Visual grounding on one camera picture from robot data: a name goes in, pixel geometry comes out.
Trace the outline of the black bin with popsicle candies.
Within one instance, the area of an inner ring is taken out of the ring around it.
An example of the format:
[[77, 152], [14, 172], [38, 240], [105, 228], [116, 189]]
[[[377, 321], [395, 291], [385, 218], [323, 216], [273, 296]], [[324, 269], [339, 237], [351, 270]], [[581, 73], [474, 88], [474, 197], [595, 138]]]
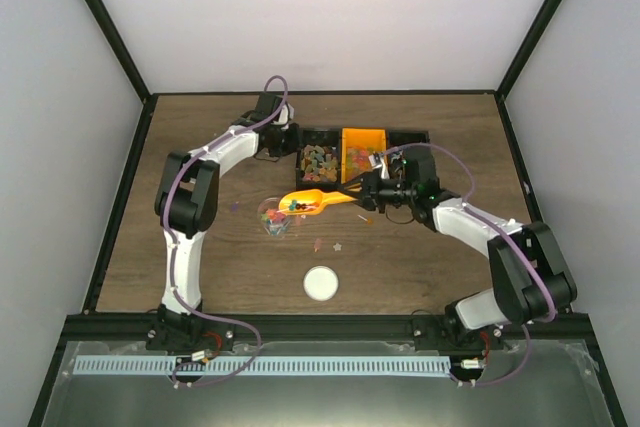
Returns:
[[340, 129], [303, 128], [296, 156], [296, 188], [336, 191], [341, 181], [340, 147]]

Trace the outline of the yellow bin with star candies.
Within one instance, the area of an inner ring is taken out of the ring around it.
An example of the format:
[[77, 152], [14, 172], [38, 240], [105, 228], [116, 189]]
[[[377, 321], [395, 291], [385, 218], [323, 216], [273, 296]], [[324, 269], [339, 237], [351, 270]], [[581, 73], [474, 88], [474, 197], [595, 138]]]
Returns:
[[341, 182], [372, 170], [369, 157], [387, 148], [384, 129], [343, 128], [340, 143]]

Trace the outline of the black bin with lollipops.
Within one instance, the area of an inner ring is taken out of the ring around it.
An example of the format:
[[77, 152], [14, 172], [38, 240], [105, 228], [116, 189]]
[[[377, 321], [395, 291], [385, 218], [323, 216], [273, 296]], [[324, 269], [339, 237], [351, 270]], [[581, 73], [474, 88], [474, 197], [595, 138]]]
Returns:
[[[429, 133], [427, 131], [416, 130], [388, 130], [387, 131], [387, 147], [408, 145], [408, 144], [424, 144], [429, 142]], [[387, 156], [389, 164], [397, 163], [400, 160], [406, 160], [408, 163], [430, 163], [433, 156], [428, 147], [407, 147], [401, 152], [391, 153]]]

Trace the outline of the orange plastic scoop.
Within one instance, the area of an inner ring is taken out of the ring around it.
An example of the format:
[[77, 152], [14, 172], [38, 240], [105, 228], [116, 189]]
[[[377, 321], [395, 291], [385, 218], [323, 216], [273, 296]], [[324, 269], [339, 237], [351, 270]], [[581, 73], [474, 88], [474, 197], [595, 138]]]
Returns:
[[295, 191], [280, 199], [279, 207], [288, 216], [314, 216], [321, 214], [326, 207], [340, 204], [340, 192], [324, 192], [319, 189]]

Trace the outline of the clear plastic cup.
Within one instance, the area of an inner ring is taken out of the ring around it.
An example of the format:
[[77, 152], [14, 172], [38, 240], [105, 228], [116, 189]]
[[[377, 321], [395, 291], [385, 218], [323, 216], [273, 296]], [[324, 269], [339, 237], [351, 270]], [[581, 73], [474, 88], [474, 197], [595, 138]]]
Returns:
[[267, 198], [257, 209], [257, 218], [263, 230], [271, 237], [283, 238], [292, 225], [292, 217], [280, 207], [278, 197]]

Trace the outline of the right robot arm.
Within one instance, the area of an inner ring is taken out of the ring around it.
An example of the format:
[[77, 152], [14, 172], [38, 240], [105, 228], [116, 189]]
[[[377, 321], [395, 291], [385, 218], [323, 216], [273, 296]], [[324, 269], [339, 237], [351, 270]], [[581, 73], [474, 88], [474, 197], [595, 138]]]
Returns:
[[551, 228], [491, 215], [468, 194], [443, 188], [430, 143], [409, 143], [370, 155], [371, 168], [338, 186], [356, 205], [385, 212], [407, 206], [415, 222], [462, 242], [489, 263], [491, 288], [445, 308], [444, 336], [458, 350], [491, 326], [551, 322], [577, 298], [577, 285]]

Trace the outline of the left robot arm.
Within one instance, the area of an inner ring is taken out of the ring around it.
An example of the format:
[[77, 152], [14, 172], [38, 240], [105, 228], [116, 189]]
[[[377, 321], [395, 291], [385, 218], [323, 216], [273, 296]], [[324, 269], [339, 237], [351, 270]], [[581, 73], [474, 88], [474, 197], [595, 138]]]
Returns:
[[158, 321], [181, 350], [194, 350], [204, 339], [201, 256], [218, 211], [220, 180], [264, 149], [282, 155], [286, 142], [297, 134], [293, 117], [286, 94], [263, 92], [256, 107], [219, 137], [188, 152], [173, 151], [166, 159], [154, 203], [166, 242]]

